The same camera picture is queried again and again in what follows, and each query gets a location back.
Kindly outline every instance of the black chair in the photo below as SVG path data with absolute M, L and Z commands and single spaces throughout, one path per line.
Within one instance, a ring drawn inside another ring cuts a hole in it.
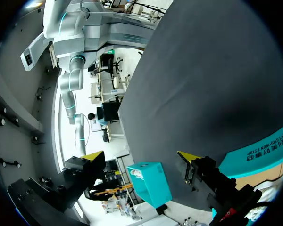
M 108 67 L 108 69 L 104 69 L 109 72 L 111 75 L 113 74 L 113 67 L 115 67 L 116 73 L 122 72 L 123 70 L 119 69 L 119 63 L 123 61 L 121 58 L 117 58 L 116 62 L 113 62 L 114 54 L 102 54 L 100 57 L 100 63 L 102 67 Z

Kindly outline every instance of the desk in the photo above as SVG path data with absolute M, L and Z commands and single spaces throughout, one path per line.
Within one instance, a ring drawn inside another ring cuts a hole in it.
M 182 3 L 172 3 L 153 33 L 119 115 L 134 162 L 161 162 L 173 201 L 210 211 L 184 183 L 176 152 L 209 156 L 219 166 L 228 152 L 280 129 L 283 58 L 244 3 Z

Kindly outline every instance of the robotic arm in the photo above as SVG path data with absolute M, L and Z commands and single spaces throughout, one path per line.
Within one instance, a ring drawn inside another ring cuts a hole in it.
M 76 125 L 79 152 L 85 155 L 83 119 L 77 121 L 73 91 L 83 88 L 83 70 L 97 57 L 114 48 L 144 48 L 156 25 L 148 21 L 106 10 L 97 0 L 47 0 L 44 30 L 22 53 L 25 70 L 31 70 L 43 51 L 53 42 L 59 67 L 66 73 L 58 78 L 58 86 L 69 123 Z

